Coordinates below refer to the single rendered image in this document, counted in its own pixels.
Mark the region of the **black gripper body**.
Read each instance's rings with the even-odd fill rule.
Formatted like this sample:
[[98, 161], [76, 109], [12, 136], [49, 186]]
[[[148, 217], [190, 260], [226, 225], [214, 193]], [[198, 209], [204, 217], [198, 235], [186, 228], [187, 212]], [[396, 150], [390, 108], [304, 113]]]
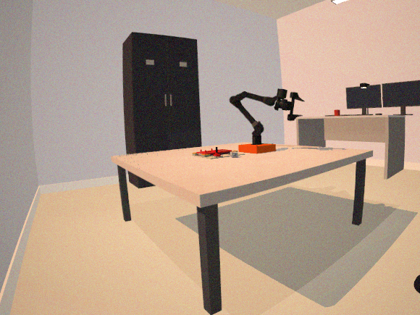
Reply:
[[295, 103], [295, 99], [293, 99], [293, 94], [298, 94], [295, 92], [290, 92], [290, 98], [292, 99], [291, 102], [288, 105], [288, 108], [290, 110], [290, 114], [287, 116], [287, 119], [290, 121], [295, 121], [294, 119], [290, 119], [291, 114], [293, 114], [293, 108], [294, 108], [294, 103]]

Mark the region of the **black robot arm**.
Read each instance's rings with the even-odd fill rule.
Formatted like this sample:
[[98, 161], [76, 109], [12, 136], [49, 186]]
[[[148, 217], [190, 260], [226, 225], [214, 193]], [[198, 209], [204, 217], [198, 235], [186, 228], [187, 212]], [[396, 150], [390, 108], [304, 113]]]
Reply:
[[[273, 106], [275, 104], [274, 110], [279, 111], [279, 108], [282, 110], [289, 110], [288, 105], [290, 101], [287, 101], [287, 90], [285, 89], [278, 89], [277, 95], [272, 98], [269, 96], [259, 96], [256, 94], [248, 93], [246, 91], [243, 91], [240, 94], [237, 94], [235, 96], [231, 96], [230, 103], [238, 108], [238, 110], [242, 113], [242, 115], [247, 118], [247, 120], [252, 124], [254, 131], [252, 132], [252, 144], [251, 145], [260, 145], [261, 143], [261, 133], [264, 131], [263, 125], [258, 121], [256, 121], [252, 116], [247, 112], [247, 110], [243, 107], [241, 104], [241, 100], [244, 98], [253, 99], [255, 101], [260, 101], [268, 106]], [[281, 100], [282, 99], [282, 100]], [[275, 101], [277, 102], [275, 103]], [[283, 104], [282, 104], [283, 103]], [[282, 107], [281, 107], [282, 104]]]

